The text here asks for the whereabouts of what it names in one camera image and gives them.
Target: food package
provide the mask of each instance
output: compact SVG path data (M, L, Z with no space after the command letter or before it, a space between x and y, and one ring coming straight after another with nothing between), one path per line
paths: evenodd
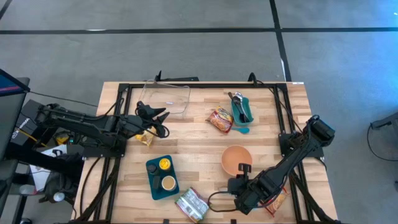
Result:
M284 189L275 199L275 201L266 207L266 210L274 217L275 212L282 205L282 202L285 201L287 197L286 190Z
M234 118L224 108L217 106L217 109L206 119L211 124L214 124L218 129L224 133L228 133L232 128Z
M156 129L155 129L155 127L152 127L152 128L150 129L150 131L152 131L153 133L156 134ZM135 137L136 137L136 139L137 139L138 141L144 143L144 144L147 145L147 146L150 146L152 140L154 139L154 135L151 134L151 133L149 133L149 132L146 131L146 130L144 131L144 134L137 134Z
M198 192L190 187L176 201L176 206L186 214L194 223L198 223L205 218L209 206Z

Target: orange lid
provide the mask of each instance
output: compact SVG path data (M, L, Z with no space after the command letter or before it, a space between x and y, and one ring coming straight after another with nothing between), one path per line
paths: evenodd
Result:
M163 158L163 159L161 159L161 160L159 161L159 167L160 167L162 170L167 170L167 169L169 169L171 166L172 166L172 163L170 162L170 159Z

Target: teal tray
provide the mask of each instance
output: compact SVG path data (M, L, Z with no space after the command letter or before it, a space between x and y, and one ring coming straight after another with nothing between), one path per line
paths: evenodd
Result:
M246 123L241 122L241 120L239 118L239 110L236 107L236 105L234 104L234 102L232 102L232 100L231 100L232 114L234 116L234 122L237 126L247 126L247 125L251 124L254 120L253 115L251 114L250 106L249 106L249 99L244 97L242 104L243 104L243 109L249 118L249 122L246 122Z
M164 171L159 167L159 162L161 159L166 158L166 159L170 159L170 162L172 163L172 166L170 168L169 171ZM148 173L148 179L149 179L149 187L150 187L150 192L152 194L152 198L154 200L159 200L162 198L166 198L168 196L171 195L175 195L177 193L180 192L180 187L178 186L178 180L177 180L177 176L175 175L175 171L174 171L174 166L173 166L173 160L172 157L170 155L166 155L166 156L162 156L156 159L152 159L146 162L145 166L147 167L149 164L154 164L156 166L156 168L158 168L158 170L160 171L159 175L160 175L160 186L157 190L152 188L152 183L154 181L154 175ZM177 184L177 186L175 187L175 189L173 191L168 191L162 188L162 180L165 176L172 176L175 179L175 183Z

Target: computer monitor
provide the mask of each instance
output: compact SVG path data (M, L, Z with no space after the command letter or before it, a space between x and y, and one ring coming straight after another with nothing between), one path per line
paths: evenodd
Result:
M0 69L0 96L9 96L20 93L27 93L30 88Z

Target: butcher block tabletop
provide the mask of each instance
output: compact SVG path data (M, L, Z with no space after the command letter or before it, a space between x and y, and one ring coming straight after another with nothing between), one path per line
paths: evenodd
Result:
M115 102L119 84L119 82L104 83L97 115L104 114ZM312 115L305 86L302 83L287 83L287 88L294 120L303 128ZM236 91L240 91L250 101L254 121L249 125L249 134L241 134L234 130L225 134L205 121L217 106L231 112L231 99L228 92L235 93ZM129 114L134 114L141 92L142 88L133 89ZM158 105L150 104L150 106L155 108ZM283 108L282 110L285 127L288 129L287 114ZM164 121L164 125L170 129L170 136L164 139L154 138L149 147L134 137L128 140L126 153L120 164L112 223L162 223L164 219L169 219L170 223L192 223L178 209L174 201L189 187L193 187L206 200L210 194L226 190L227 181L232 176L223 170L221 155L228 146L244 146L251 153L253 165L249 178L255 177L263 169L276 165L282 159L278 142L280 129L275 99L267 88L191 88L189 104L184 114L171 114ZM164 155L172 157L180 193L153 200L146 162ZM95 160L95 158L89 158L85 161L75 201L77 211L80 208L83 181ZM103 162L104 159L99 160L88 178L83 196L83 210L98 192ZM309 192L327 215L337 219L325 167L314 158L304 159L303 165ZM289 183L285 185L285 189L289 194ZM306 219L305 205L300 192L298 197L303 219ZM218 194L211 198L211 202L214 209L220 210L234 208L233 199L232 195ZM101 219L105 218L108 194L104 196L103 202ZM291 195L286 198L274 217L264 208L253 209L248 215L239 211L216 213L209 210L203 222L231 223L231 219L235 219L238 223L296 222Z

